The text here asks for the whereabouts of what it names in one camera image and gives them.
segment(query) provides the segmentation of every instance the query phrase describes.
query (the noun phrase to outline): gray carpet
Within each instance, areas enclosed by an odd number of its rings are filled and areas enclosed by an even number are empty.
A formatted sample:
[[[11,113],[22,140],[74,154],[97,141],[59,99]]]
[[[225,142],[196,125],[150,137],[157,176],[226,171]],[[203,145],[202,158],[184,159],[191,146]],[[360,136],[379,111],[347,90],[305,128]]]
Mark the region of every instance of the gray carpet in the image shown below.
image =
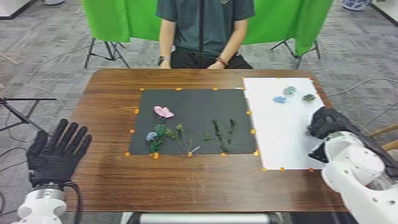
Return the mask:
[[[43,6],[38,2],[13,21],[0,21],[0,53],[20,63],[13,65],[0,58],[0,83],[8,87],[8,97],[52,97],[58,102],[43,103],[35,113],[35,121],[51,129],[61,118],[72,116],[93,72],[106,67],[123,67],[123,63],[93,58],[90,69],[84,69],[88,49],[58,57],[61,54],[90,46],[91,31],[79,0],[70,0],[58,7]],[[274,44],[244,46],[242,54],[255,68],[292,69],[294,59],[282,47],[269,51]],[[326,28],[321,34],[322,60],[310,53],[305,58],[303,69],[310,70],[322,81],[328,93],[335,93],[354,86],[369,78],[398,79],[398,29],[372,8],[365,12],[351,12],[337,1]],[[104,45],[97,52],[106,53]],[[134,68],[155,68],[159,57],[159,43],[134,39],[123,49],[123,54]],[[338,110],[360,124],[367,124],[386,108],[398,102],[397,85],[386,81],[370,82],[349,94],[331,98]],[[27,112],[29,103],[13,103]],[[378,122],[369,126],[378,130],[398,123],[398,107],[390,110]],[[0,109],[0,122],[6,123],[8,111]],[[29,141],[36,131],[29,126],[13,129],[19,140]],[[394,140],[395,134],[379,141]],[[0,153],[13,147],[29,147],[11,139],[10,133],[0,133]],[[24,161],[24,151],[15,151],[0,159],[0,169]],[[0,191],[6,194],[6,212],[19,208],[26,194],[31,191],[27,180],[27,166],[20,165],[0,172]],[[118,223],[120,214],[86,215],[84,223]],[[0,224],[17,220],[17,214],[0,218]]]

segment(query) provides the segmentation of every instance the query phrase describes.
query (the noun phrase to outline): person's hand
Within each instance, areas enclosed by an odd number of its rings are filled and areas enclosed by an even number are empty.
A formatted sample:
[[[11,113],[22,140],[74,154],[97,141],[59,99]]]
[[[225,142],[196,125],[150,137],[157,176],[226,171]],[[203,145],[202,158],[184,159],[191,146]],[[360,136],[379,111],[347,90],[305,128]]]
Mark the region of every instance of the person's hand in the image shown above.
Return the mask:
[[[225,69],[225,68],[226,66],[219,61],[209,66],[209,69]]]
[[[321,139],[338,131],[351,131],[353,133],[362,132],[347,116],[335,109],[328,109],[326,107],[315,112],[308,130],[310,134]]]
[[[27,152],[31,183],[63,184],[72,182],[72,176],[86,155],[93,136],[88,135],[88,127],[79,129],[79,124],[61,120],[54,136],[49,141],[49,133],[38,132],[35,144]]]
[[[161,69],[171,69],[171,61],[164,60],[163,64],[161,64]]]

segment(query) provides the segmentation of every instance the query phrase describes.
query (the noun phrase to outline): black mat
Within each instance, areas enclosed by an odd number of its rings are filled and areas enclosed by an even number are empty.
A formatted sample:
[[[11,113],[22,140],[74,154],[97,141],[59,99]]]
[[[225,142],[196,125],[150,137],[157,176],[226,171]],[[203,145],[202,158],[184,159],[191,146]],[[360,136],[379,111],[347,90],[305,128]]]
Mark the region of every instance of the black mat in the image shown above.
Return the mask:
[[[228,154],[251,154],[257,151],[257,140],[251,134],[251,117],[248,115],[248,103],[242,90],[147,90],[141,98],[141,111],[136,119],[136,134],[132,136],[131,152],[136,155],[150,154],[150,142],[147,135],[155,131],[159,115],[154,107],[171,109],[177,116],[168,119],[170,129],[177,129],[182,123],[186,126],[186,140],[193,140],[193,149],[202,146],[195,154],[221,154],[221,142],[216,136],[212,120],[218,119],[225,136],[230,131],[230,120],[237,122],[232,144],[226,144]],[[210,141],[203,141],[205,133],[210,134]],[[164,138],[161,154],[182,155],[186,151],[179,142]]]

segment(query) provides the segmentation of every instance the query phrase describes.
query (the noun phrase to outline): white sheet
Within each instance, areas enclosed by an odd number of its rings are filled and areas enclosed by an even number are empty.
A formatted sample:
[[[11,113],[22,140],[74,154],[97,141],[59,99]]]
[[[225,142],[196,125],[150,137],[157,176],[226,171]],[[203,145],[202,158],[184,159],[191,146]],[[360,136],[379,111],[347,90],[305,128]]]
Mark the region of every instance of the white sheet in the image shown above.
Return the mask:
[[[312,103],[303,101],[306,94],[317,94],[314,81],[308,78],[248,78],[244,82],[264,167],[269,170],[321,169],[324,163],[308,153],[322,141],[306,135],[306,128],[324,102],[319,95]],[[274,97],[285,96],[289,86],[296,86],[298,93],[282,104]]]

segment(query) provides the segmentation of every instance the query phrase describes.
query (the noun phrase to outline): green backdrop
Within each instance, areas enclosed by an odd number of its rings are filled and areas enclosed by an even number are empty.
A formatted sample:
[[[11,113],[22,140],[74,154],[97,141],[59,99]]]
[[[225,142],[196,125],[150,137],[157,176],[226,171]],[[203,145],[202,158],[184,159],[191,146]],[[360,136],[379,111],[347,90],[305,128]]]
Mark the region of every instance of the green backdrop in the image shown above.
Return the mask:
[[[131,42],[131,37],[159,40],[157,0],[83,0],[93,37]],[[303,55],[317,40],[333,0],[257,0],[246,44],[296,38]]]

